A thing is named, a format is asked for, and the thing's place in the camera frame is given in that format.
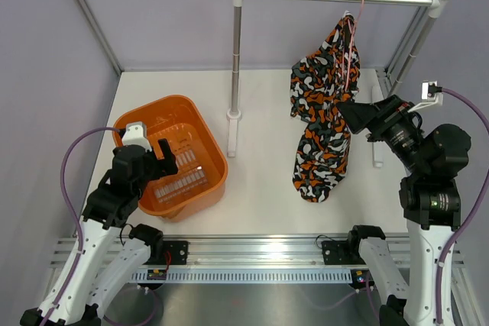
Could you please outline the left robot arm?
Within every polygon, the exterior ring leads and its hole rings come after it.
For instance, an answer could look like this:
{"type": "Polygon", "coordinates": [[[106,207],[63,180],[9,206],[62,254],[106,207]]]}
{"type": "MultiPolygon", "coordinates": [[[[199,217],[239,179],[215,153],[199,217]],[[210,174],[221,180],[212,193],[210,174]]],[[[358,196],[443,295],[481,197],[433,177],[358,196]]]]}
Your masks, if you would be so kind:
{"type": "Polygon", "coordinates": [[[100,325],[107,307],[138,267],[168,259],[163,233],[146,224],[131,229],[122,251],[102,261],[137,208],[149,182],[177,174],[167,140],[152,148],[131,143],[113,150],[112,167],[87,198],[76,226],[77,241],[51,293],[21,316],[22,325],[100,325]]]}

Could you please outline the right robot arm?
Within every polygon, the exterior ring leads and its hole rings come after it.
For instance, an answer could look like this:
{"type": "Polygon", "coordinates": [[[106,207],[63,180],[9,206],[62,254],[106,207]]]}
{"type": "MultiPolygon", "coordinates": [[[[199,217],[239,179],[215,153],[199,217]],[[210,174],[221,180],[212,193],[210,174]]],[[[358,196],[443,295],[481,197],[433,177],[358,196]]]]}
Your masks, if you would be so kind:
{"type": "Polygon", "coordinates": [[[409,172],[399,197],[410,239],[410,280],[400,274],[379,227],[354,227],[346,244],[349,259],[364,262],[377,287],[380,323],[452,325],[450,239],[461,227],[455,177],[468,165],[470,136],[453,124],[423,134],[416,106],[396,95],[372,104],[340,102],[338,110],[352,133],[368,130],[368,141],[384,142],[409,172]]]}

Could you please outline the orange camouflage shorts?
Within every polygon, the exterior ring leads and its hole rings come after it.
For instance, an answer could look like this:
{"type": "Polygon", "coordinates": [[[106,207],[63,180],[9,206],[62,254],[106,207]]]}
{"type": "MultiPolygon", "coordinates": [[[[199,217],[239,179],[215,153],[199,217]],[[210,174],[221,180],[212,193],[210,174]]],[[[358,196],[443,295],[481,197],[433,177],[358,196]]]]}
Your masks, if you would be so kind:
{"type": "Polygon", "coordinates": [[[361,66],[356,45],[347,92],[342,77],[344,37],[346,42],[349,38],[344,26],[353,17],[345,12],[319,49],[291,68],[290,116],[306,123],[296,149],[292,182],[308,202],[324,202],[347,174],[351,132],[336,104],[353,101],[358,93],[361,66]]]}

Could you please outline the pink wire hanger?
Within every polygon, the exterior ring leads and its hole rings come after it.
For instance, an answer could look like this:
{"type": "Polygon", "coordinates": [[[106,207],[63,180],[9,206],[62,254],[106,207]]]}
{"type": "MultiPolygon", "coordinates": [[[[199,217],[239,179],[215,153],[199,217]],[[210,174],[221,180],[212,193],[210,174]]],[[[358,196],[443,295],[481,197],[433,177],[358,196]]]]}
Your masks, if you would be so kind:
{"type": "Polygon", "coordinates": [[[364,3],[365,0],[361,0],[358,16],[356,18],[353,18],[352,21],[348,18],[344,26],[344,31],[349,30],[348,42],[346,42],[346,37],[344,37],[344,49],[342,54],[342,77],[345,82],[345,86],[344,86],[345,92],[348,91],[348,87],[350,86],[350,72],[351,72],[351,65],[352,65],[353,47],[355,45],[355,34],[358,28],[359,19],[364,10],[364,3]]]}

